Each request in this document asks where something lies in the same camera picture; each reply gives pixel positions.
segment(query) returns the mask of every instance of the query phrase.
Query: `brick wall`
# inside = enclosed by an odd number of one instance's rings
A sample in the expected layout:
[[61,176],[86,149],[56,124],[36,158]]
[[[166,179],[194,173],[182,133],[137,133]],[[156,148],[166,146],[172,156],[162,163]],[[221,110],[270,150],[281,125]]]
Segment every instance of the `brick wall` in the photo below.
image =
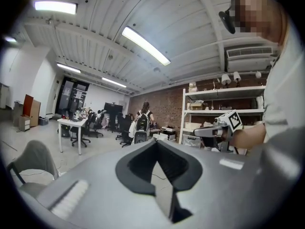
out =
[[[255,75],[241,75],[242,80],[240,81],[240,86],[260,86],[266,85],[267,74],[263,74],[260,79],[256,79]],[[213,89],[213,79],[205,80],[196,83],[199,91],[211,90]],[[215,83],[217,89],[224,87],[221,83]],[[229,88],[236,87],[235,82],[231,82]],[[153,116],[158,124],[158,127],[161,126],[175,126],[177,129],[177,137],[180,132],[181,125],[181,114],[182,114],[182,97],[183,97],[183,88],[188,92],[188,84],[180,85],[161,91],[156,91],[148,94],[143,94],[130,98],[130,103],[128,107],[128,113],[136,115],[137,111],[142,109],[142,105],[145,101],[148,101],[150,104],[150,110],[153,112]],[[226,102],[236,109],[250,109],[251,108],[251,99],[239,99],[239,100],[227,100],[227,101],[213,101],[214,109],[219,108],[219,104],[225,105]],[[209,108],[211,108],[212,101],[207,102]],[[250,125],[254,121],[260,120],[258,116],[242,116],[241,117],[243,124]],[[192,122],[195,123],[204,123],[213,122],[213,116],[192,116]]]

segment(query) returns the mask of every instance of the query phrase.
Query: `white metal shelving unit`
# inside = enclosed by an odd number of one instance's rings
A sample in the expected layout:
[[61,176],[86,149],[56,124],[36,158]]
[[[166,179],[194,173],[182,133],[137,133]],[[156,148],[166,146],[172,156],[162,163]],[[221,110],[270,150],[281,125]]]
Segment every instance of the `white metal shelving unit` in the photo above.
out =
[[[201,116],[220,116],[228,110],[186,110],[185,99],[188,97],[191,101],[195,100],[229,100],[229,99],[245,99],[255,98],[263,94],[265,86],[249,86],[249,87],[236,87],[236,88],[225,88],[216,89],[209,91],[201,91],[195,93],[186,93],[183,89],[183,102],[182,102],[182,116],[181,116],[181,130],[179,136],[179,143],[181,144],[183,132],[193,132],[192,129],[184,128],[184,119],[189,114],[189,122],[192,120],[192,115]],[[264,109],[238,109],[239,115],[250,116],[250,115],[262,115]]]

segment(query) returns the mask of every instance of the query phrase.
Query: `backpack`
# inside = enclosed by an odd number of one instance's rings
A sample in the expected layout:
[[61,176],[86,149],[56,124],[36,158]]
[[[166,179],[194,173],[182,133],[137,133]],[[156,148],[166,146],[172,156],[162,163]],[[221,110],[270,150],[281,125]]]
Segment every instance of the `backpack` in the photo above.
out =
[[140,113],[140,117],[137,120],[137,131],[144,131],[146,132],[149,129],[149,117],[148,114],[150,111],[147,111],[146,114]]

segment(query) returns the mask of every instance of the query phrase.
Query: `man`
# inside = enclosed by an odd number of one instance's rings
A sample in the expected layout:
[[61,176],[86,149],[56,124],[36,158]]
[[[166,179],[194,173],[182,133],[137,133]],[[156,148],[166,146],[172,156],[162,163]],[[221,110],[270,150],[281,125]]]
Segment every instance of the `man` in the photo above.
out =
[[288,128],[305,126],[304,48],[283,7],[275,0],[231,0],[219,16],[230,33],[239,27],[278,43],[280,49],[264,92],[263,124],[236,131],[230,145],[250,149]]

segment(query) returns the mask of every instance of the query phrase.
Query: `long brown hair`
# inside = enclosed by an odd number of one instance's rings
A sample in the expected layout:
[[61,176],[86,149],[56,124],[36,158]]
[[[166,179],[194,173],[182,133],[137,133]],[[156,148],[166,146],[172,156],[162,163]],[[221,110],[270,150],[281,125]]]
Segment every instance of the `long brown hair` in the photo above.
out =
[[146,114],[149,109],[149,102],[143,103],[143,108],[141,109],[141,114]]

